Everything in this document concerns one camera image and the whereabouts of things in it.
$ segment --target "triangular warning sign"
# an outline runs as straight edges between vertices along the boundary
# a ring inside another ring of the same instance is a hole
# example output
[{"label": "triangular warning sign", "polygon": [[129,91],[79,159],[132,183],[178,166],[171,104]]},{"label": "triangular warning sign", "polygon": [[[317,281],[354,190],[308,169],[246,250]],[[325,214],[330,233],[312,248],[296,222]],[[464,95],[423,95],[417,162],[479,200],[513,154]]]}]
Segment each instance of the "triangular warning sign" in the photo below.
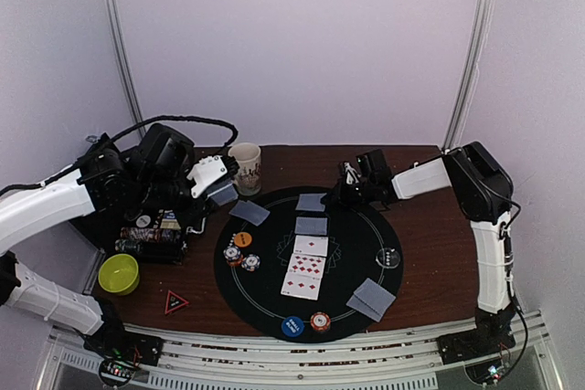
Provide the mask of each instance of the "triangular warning sign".
[{"label": "triangular warning sign", "polygon": [[189,302],[183,299],[178,294],[173,293],[169,290],[166,293],[166,306],[165,306],[165,315],[170,314],[171,312],[175,312],[180,310],[181,308],[185,308]]}]

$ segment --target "paper cup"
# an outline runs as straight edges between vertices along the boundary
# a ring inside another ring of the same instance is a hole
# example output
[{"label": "paper cup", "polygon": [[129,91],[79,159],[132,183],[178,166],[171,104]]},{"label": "paper cup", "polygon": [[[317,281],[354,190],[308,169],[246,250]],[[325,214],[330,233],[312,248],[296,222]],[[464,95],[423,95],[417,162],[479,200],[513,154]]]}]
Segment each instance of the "paper cup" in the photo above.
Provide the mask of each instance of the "paper cup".
[{"label": "paper cup", "polygon": [[244,196],[257,194],[261,189],[261,149],[254,143],[238,143],[229,148],[239,165],[235,184],[238,192]]}]

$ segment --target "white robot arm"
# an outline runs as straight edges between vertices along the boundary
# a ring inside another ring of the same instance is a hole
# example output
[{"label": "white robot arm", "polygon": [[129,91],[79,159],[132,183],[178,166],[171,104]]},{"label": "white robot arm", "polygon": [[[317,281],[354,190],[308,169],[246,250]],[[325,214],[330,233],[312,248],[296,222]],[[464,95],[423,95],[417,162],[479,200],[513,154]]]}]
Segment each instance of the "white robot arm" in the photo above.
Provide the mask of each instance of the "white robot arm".
[{"label": "white robot arm", "polygon": [[140,349],[146,337],[126,332],[109,302],[42,278],[9,250],[38,232],[104,210],[138,215],[147,206],[173,209],[181,226],[190,226],[209,213],[206,190],[217,182],[229,183],[238,171],[230,157],[209,156],[195,163],[193,143],[159,124],[127,152],[106,145],[65,168],[60,178],[49,177],[50,183],[38,189],[0,199],[0,305],[70,327],[100,354],[124,352],[127,344]]},{"label": "white robot arm", "polygon": [[441,337],[443,362],[497,353],[500,343],[514,345],[509,323],[519,308],[512,289],[509,230],[514,220],[510,210],[517,204],[510,199],[512,181],[494,157],[479,142],[473,142],[426,163],[415,163],[394,176],[380,150],[358,156],[357,163],[361,171],[357,182],[349,178],[356,170],[349,163],[340,164],[341,178],[324,197],[325,204],[354,206],[379,201],[386,206],[451,186],[470,221],[479,267],[477,329]]},{"label": "white robot arm", "polygon": [[[408,200],[416,195],[451,186],[451,179],[443,158],[415,166],[392,178],[392,187],[399,200]],[[503,212],[494,222],[470,221],[477,250],[479,268],[479,296],[477,306],[484,311],[497,314],[510,304],[507,267],[511,260],[505,254],[505,235],[509,231],[510,212]]]}]

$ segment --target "black round mat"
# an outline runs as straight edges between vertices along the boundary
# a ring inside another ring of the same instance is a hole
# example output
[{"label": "black round mat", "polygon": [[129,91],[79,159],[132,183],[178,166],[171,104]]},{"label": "black round mat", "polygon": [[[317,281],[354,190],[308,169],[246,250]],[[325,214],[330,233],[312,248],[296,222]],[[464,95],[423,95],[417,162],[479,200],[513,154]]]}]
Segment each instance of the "black round mat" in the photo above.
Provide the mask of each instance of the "black round mat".
[{"label": "black round mat", "polygon": [[[402,257],[402,249],[396,233],[376,209],[328,206],[324,213],[295,210],[299,194],[326,191],[323,187],[301,186],[261,195],[254,203],[270,210],[271,214],[260,226],[233,217],[219,236],[215,253],[219,290],[229,307],[260,332],[297,343],[339,340],[362,332],[373,323],[346,306],[354,290],[366,278],[398,296],[403,262],[396,269],[383,269],[376,262],[376,254],[381,248],[391,247]],[[293,253],[294,225],[298,216],[328,218],[329,249],[317,301],[281,295],[282,281]],[[261,266],[254,272],[242,267],[232,268],[224,259],[224,248],[233,234],[240,231],[252,235],[251,245],[242,249],[244,256],[252,253],[261,258]],[[331,317],[331,329],[326,333],[311,328],[311,316],[318,311]],[[304,321],[305,328],[300,336],[289,338],[282,333],[281,324],[283,319],[293,315]]]}]

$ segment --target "yellow-green bowl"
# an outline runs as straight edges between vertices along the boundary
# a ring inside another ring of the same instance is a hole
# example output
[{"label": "yellow-green bowl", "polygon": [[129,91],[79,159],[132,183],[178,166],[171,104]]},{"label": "yellow-green bowl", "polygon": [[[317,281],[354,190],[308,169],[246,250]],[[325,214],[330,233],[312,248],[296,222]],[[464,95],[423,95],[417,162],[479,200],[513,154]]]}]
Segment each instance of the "yellow-green bowl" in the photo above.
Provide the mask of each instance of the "yellow-green bowl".
[{"label": "yellow-green bowl", "polygon": [[108,258],[100,268],[100,286],[118,296],[125,296],[136,290],[140,275],[138,262],[130,255],[120,254]]}]

